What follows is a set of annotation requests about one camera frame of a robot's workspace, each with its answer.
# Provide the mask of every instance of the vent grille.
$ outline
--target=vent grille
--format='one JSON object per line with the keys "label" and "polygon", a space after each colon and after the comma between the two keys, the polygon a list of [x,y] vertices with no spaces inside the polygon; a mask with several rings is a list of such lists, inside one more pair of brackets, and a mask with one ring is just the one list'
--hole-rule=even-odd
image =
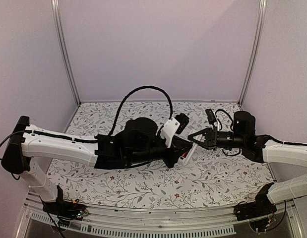
{"label": "vent grille", "polygon": [[[53,225],[52,220],[45,213],[32,211],[31,218],[33,220],[43,222],[49,225]],[[58,218],[53,216],[55,222],[58,222]],[[167,232],[153,232],[153,231],[125,231],[119,229],[108,229],[95,225],[81,224],[80,228],[72,229],[64,225],[61,227],[72,231],[78,231],[81,233],[102,236],[107,238],[215,238],[236,234],[233,225],[202,229],[196,231],[167,231]]]}

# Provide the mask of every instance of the cable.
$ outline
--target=cable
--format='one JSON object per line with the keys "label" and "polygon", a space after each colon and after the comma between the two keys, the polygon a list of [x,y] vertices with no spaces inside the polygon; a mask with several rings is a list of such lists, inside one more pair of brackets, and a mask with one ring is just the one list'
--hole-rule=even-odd
{"label": "cable", "polygon": [[279,223],[276,224],[273,228],[267,229],[267,231],[272,231],[272,230],[276,229],[276,228],[282,223],[284,217],[286,216],[286,211],[287,211],[287,202],[284,201],[284,212],[283,212],[283,215],[282,215],[281,220],[280,220]]}
{"label": "cable", "polygon": [[172,117],[172,114],[173,114],[173,106],[172,106],[172,101],[171,101],[171,98],[170,96],[161,88],[158,88],[158,87],[155,87],[155,86],[141,86],[141,87],[138,87],[136,89],[133,89],[131,92],[129,92],[125,97],[124,99],[121,101],[119,107],[118,107],[118,110],[116,112],[116,116],[115,116],[115,120],[114,120],[114,123],[113,123],[113,127],[111,129],[111,131],[108,133],[108,135],[112,135],[114,133],[114,130],[115,130],[115,127],[116,127],[116,124],[117,124],[117,120],[118,120],[118,116],[120,114],[120,111],[123,107],[123,104],[125,103],[125,101],[128,99],[128,97],[130,97],[133,93],[139,91],[139,90],[142,90],[142,89],[154,89],[154,90],[157,90],[157,91],[160,91],[161,93],[164,94],[164,96],[166,96],[167,100],[168,100],[168,103],[169,103],[169,106],[170,106],[170,117],[169,119],[171,119]]}
{"label": "cable", "polygon": [[63,235],[63,233],[62,233],[62,230],[61,230],[60,225],[59,225],[59,224],[56,224],[55,220],[52,218],[52,216],[50,215],[50,213],[47,211],[46,206],[45,206],[45,202],[44,202],[42,199],[41,199],[41,202],[42,202],[42,204],[43,204],[43,207],[44,207],[44,209],[45,209],[47,215],[49,216],[49,218],[51,219],[52,223],[54,224],[54,226],[55,226],[56,229],[58,230],[60,236],[61,236],[62,238],[66,238],[66,237]]}
{"label": "cable", "polygon": [[12,175],[12,177],[13,177],[15,180],[17,180],[17,181],[20,179],[20,176],[16,178],[16,177],[14,176],[13,173],[11,173],[11,175]]}
{"label": "cable", "polygon": [[[225,114],[228,116],[228,118],[229,118],[229,119],[231,120],[231,122],[232,122],[230,128],[231,128],[231,130],[233,130],[233,123],[234,123],[234,120],[232,119],[231,115],[229,115],[229,113],[228,113],[227,111],[225,111],[224,109],[217,109],[216,112],[215,112],[215,116],[216,116],[216,114],[217,114],[218,112],[223,112],[223,113],[225,113]],[[217,119],[217,120],[218,120],[219,125],[221,126],[221,128],[220,128],[219,130],[222,130],[222,129],[223,129],[223,125],[222,125],[222,123],[221,123],[221,121],[220,121],[219,119]]]}
{"label": "cable", "polygon": [[48,136],[48,137],[52,137],[52,138],[59,138],[59,139],[64,139],[64,140],[70,140],[70,141],[74,141],[74,142],[79,142],[79,143],[90,143],[90,144],[94,144],[94,143],[98,143],[98,140],[83,140],[83,139],[78,139],[78,138],[72,138],[70,136],[67,135],[56,135],[56,134],[51,134],[51,133],[47,133],[47,132],[43,132],[43,131],[31,131],[31,130],[27,130],[25,131],[26,133],[29,134],[36,134],[36,135],[44,135],[44,136]]}
{"label": "cable", "polygon": [[286,201],[284,201],[284,212],[283,212],[283,215],[282,215],[282,217],[281,217],[281,220],[278,222],[278,224],[276,224],[273,228],[271,228],[271,229],[266,229],[266,230],[261,230],[261,229],[263,229],[263,228],[266,228],[267,226],[263,226],[263,227],[261,227],[260,229],[258,229],[258,231],[256,231],[256,228],[255,227],[252,227],[251,225],[250,225],[250,222],[249,222],[249,226],[251,227],[251,229],[254,231],[254,232],[256,232],[256,233],[265,233],[265,232],[269,232],[269,231],[272,231],[272,230],[274,230],[274,229],[276,229],[281,223],[282,223],[282,221],[283,221],[283,219],[285,218],[285,216],[286,216],[286,211],[287,211],[287,202]]}
{"label": "cable", "polygon": [[5,139],[2,140],[2,142],[0,143],[0,148],[3,146],[3,144],[10,138],[12,137],[13,135],[17,135],[17,134],[20,134],[20,133],[25,133],[26,131],[25,130],[20,130],[20,131],[16,131],[14,133],[11,133],[10,135],[8,135]]}
{"label": "cable", "polygon": [[240,204],[242,204],[242,203],[248,204],[246,201],[241,201],[241,202],[239,202],[239,203],[234,207],[234,215],[235,215],[235,216],[237,216],[237,211],[236,211],[237,206],[240,205]]}
{"label": "cable", "polygon": [[224,155],[226,155],[226,156],[231,156],[231,157],[232,157],[232,156],[237,156],[237,155],[239,155],[239,154],[241,153],[241,151],[242,151],[242,150],[239,149],[239,151],[238,151],[236,154],[229,155],[229,154],[227,154],[227,153],[224,151],[224,148],[222,149],[222,152],[223,152]]}
{"label": "cable", "polygon": [[271,140],[273,140],[274,142],[277,142],[279,144],[284,144],[284,145],[298,145],[298,146],[307,146],[307,144],[304,144],[304,143],[298,143],[298,142],[288,142],[288,141],[281,141],[281,140],[278,140],[274,137],[272,137],[271,135],[258,135],[258,136],[263,136],[263,137],[267,137]]}

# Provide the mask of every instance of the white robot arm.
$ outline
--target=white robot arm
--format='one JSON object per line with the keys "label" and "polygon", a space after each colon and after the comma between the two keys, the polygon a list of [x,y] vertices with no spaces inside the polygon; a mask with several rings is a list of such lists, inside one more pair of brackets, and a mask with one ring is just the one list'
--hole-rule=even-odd
{"label": "white robot arm", "polygon": [[88,214],[86,207],[64,201],[62,189],[47,178],[34,157],[68,160],[96,169],[134,168],[162,159],[172,168],[192,148],[191,142],[175,136],[187,123],[188,117],[180,114],[167,120],[158,131],[151,119],[137,118],[129,120],[115,136],[75,136],[39,128],[30,124],[29,117],[22,116],[1,165],[20,175],[38,193],[45,211],[65,219],[81,219]]}
{"label": "white robot arm", "polygon": [[[287,145],[267,141],[262,149],[263,161],[267,163],[285,163],[307,167],[307,146]],[[274,183],[268,190],[271,203],[307,195],[307,174],[294,179]]]}
{"label": "white robot arm", "polygon": [[[216,123],[216,113],[226,113],[232,121],[232,131],[221,131]],[[255,135],[255,118],[250,113],[239,111],[234,113],[234,119],[219,109],[215,113],[206,110],[208,127],[188,136],[188,139],[199,146],[216,150],[217,148],[238,148],[247,159],[257,163],[285,163],[307,167],[307,144],[282,142],[269,135]],[[276,203],[307,195],[307,174],[285,181],[266,184],[257,194],[255,202],[243,203],[235,207],[239,220],[254,218],[276,211]]]}

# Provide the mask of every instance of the floral tablecloth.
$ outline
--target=floral tablecloth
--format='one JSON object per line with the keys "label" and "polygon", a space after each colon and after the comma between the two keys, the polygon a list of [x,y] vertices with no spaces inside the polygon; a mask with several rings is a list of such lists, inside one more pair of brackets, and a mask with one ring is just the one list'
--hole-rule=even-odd
{"label": "floral tablecloth", "polygon": [[[107,134],[119,103],[84,103],[73,118],[67,133],[73,135]],[[209,126],[205,109],[224,109],[231,116],[239,110],[232,103],[173,103],[174,115],[185,113],[190,121],[180,135]],[[218,114],[224,130],[230,121]],[[148,117],[158,126],[169,117],[168,103],[129,102],[120,113],[114,134],[129,119]],[[168,169],[162,161],[127,170],[96,170],[79,163],[53,159],[48,177],[59,184],[67,199],[79,198],[88,204],[130,208],[197,208],[235,204],[254,199],[260,188],[272,181],[266,164],[243,156],[227,157],[221,150],[198,147],[187,166]]]}

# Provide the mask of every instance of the light purple wall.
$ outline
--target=light purple wall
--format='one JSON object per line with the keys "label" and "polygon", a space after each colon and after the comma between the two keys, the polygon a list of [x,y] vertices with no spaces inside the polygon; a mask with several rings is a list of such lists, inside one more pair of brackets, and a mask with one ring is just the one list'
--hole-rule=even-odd
{"label": "light purple wall", "polygon": [[[243,108],[258,134],[307,142],[307,0],[268,1],[258,57]],[[279,180],[307,170],[275,164]]]}
{"label": "light purple wall", "polygon": [[[21,115],[63,131],[75,107],[51,1],[0,1],[0,141]],[[27,191],[22,179],[13,180],[0,166],[0,238],[14,236]]]}
{"label": "light purple wall", "polygon": [[[258,0],[60,1],[82,101],[120,101],[142,85],[174,100],[237,101],[258,8]],[[164,97],[146,90],[133,99]]]}

